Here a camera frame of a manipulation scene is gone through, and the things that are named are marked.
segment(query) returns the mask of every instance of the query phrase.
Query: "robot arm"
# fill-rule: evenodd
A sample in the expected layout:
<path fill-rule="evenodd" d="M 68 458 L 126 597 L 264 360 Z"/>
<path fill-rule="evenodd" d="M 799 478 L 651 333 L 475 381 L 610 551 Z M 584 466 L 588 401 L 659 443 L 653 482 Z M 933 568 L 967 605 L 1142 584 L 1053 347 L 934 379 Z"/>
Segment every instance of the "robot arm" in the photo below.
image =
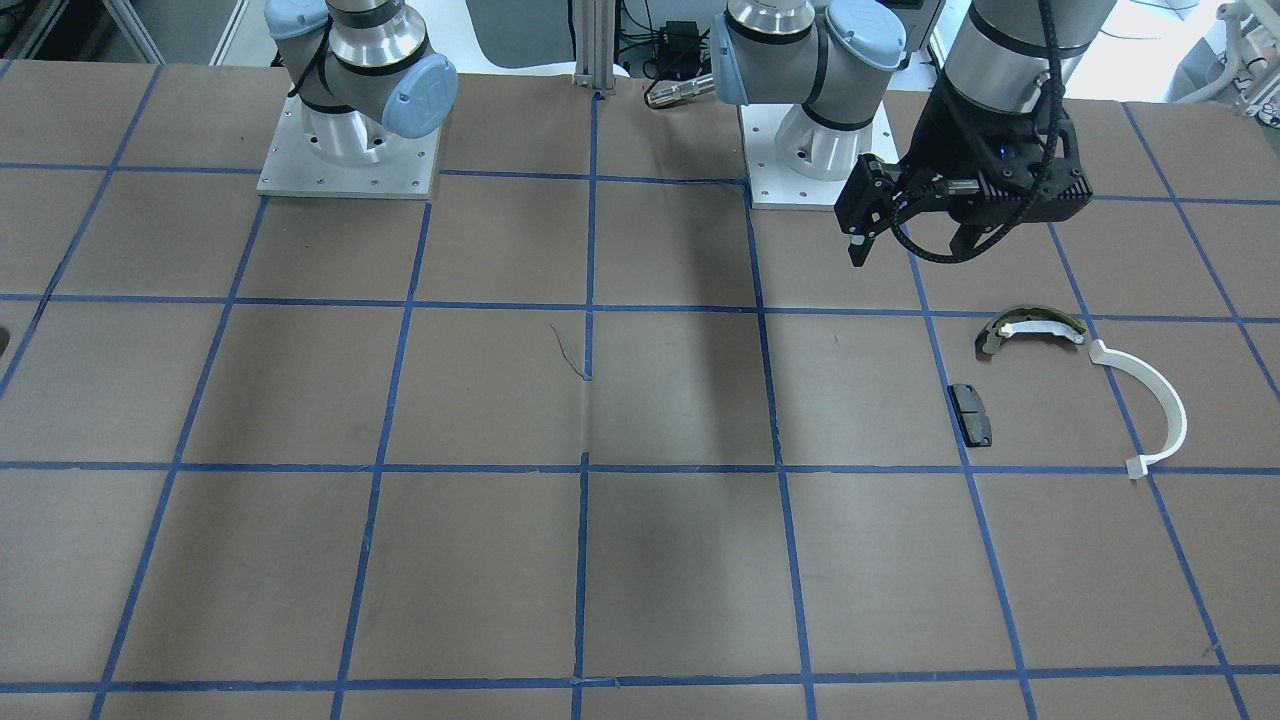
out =
<path fill-rule="evenodd" d="M 1088 204 L 1062 92 L 1114 5 L 974 0 L 910 150 L 899 164 L 861 155 L 836 202 L 855 266 L 886 231 L 924 260 L 964 263 L 1019 223 L 1062 222 Z M 960 224 L 951 255 L 915 245 L 902 227 L 934 211 Z"/>
<path fill-rule="evenodd" d="M 379 128 L 420 138 L 444 123 L 457 69 L 404 0 L 268 0 L 265 13 L 312 142 L 333 161 L 371 161 Z"/>

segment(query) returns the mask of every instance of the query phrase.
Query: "metal connector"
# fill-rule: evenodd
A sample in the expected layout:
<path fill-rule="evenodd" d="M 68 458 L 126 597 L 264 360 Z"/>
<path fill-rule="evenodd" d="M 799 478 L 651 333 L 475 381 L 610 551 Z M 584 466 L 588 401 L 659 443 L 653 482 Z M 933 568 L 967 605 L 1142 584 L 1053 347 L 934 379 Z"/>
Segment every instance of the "metal connector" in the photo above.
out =
<path fill-rule="evenodd" d="M 707 95 L 716 90 L 716 78 L 713 76 L 705 74 L 695 77 L 694 79 L 686 79 L 684 82 L 677 82 L 676 85 L 667 86 L 662 90 L 654 90 L 645 95 L 645 104 L 650 108 L 669 108 L 672 105 L 678 105 L 681 102 L 687 102 L 699 95 Z"/>

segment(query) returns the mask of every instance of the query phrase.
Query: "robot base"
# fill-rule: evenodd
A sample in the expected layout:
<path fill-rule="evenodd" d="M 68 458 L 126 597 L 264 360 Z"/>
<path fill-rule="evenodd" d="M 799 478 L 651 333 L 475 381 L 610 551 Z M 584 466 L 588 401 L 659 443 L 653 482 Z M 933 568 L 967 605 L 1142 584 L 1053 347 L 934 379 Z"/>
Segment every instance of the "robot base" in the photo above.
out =
<path fill-rule="evenodd" d="M 302 101 L 285 100 L 271 149 L 257 179 L 259 195 L 283 197 L 367 197 L 430 200 L 440 131 L 421 140 L 388 133 L 385 159 L 374 165 L 344 167 L 326 161 L 310 147 Z"/>
<path fill-rule="evenodd" d="M 826 210 L 836 206 L 845 179 L 824 182 L 792 170 L 778 158 L 773 142 L 791 105 L 744 105 L 742 145 L 746 151 L 746 169 L 751 178 L 751 206 L 764 210 Z M 888 128 L 888 115 L 882 104 L 872 120 L 872 145 L 860 152 L 874 152 L 897 161 L 897 147 Z"/>

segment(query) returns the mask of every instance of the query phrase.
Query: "black power supply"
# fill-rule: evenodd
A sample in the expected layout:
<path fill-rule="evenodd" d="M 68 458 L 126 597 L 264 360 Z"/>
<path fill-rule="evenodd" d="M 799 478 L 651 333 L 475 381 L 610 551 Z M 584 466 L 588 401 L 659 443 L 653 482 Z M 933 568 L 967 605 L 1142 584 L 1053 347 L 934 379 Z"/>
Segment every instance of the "black power supply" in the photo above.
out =
<path fill-rule="evenodd" d="M 658 31 L 658 79 L 692 79 L 703 74 L 703 41 L 698 23 L 671 20 Z"/>

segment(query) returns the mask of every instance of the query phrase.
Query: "metal post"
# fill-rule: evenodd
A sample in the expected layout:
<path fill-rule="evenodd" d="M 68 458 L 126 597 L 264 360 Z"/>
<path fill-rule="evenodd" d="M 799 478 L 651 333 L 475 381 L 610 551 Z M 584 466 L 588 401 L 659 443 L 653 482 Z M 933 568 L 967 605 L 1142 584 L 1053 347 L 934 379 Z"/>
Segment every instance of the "metal post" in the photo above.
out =
<path fill-rule="evenodd" d="M 138 17 L 129 0 L 102 0 L 102 6 L 110 13 L 120 32 L 124 33 L 124 40 L 133 46 L 138 56 L 152 65 L 164 64 L 160 49 L 156 47 L 155 40 L 151 38 L 151 33 L 142 24 L 142 18 Z"/>
<path fill-rule="evenodd" d="M 573 26 L 577 31 L 577 69 L 573 82 L 613 92 L 613 36 L 617 17 L 613 0 L 573 0 Z"/>

